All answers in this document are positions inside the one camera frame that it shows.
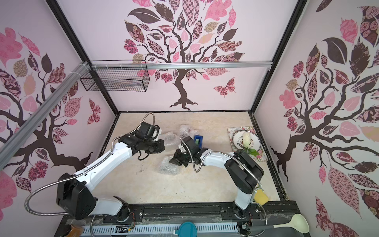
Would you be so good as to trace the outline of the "blue tape dispenser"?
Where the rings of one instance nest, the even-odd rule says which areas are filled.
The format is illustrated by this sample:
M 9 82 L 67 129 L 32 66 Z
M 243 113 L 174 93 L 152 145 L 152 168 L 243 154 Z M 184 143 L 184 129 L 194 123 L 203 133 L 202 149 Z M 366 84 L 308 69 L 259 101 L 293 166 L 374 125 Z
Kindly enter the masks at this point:
M 196 144 L 199 148 L 202 148 L 203 137 L 202 137 L 201 135 L 195 135 L 195 136 L 194 136 L 194 141 L 195 141 L 195 144 Z

